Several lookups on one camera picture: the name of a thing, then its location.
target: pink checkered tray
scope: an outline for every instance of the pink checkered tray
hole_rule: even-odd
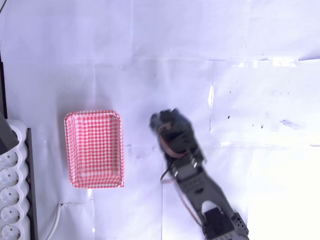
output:
[[[64,118],[70,182],[76,188],[124,186],[124,144],[115,111],[73,111]]]

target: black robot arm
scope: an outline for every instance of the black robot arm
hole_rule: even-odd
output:
[[[249,230],[234,212],[221,188],[208,176],[204,157],[191,123],[177,109],[151,116],[150,127],[158,136],[168,172],[190,201],[201,221],[206,240],[248,240]],[[202,213],[204,202],[217,207]]]

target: paper sheet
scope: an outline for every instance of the paper sheet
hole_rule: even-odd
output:
[[[216,144],[318,145],[319,64],[215,62],[211,133]]]
[[[302,167],[313,173],[299,179],[301,189],[310,186],[305,195],[318,181],[309,148],[319,145],[319,62],[257,60],[319,56],[317,9],[300,0],[8,1],[0,14],[8,116],[32,128],[40,239],[60,201],[86,204],[62,209],[53,240],[71,232],[79,240],[203,239],[173,186],[158,182],[165,166],[148,123],[166,108],[191,120],[207,171],[248,219],[251,239],[265,236],[254,225],[265,214],[289,200],[303,205],[290,182],[298,184]],[[98,109],[122,117],[126,182],[92,195],[69,183],[63,118]],[[268,186],[273,171],[281,175],[277,160],[287,185],[281,178]],[[268,207],[260,199],[274,194],[271,187],[279,195]]]

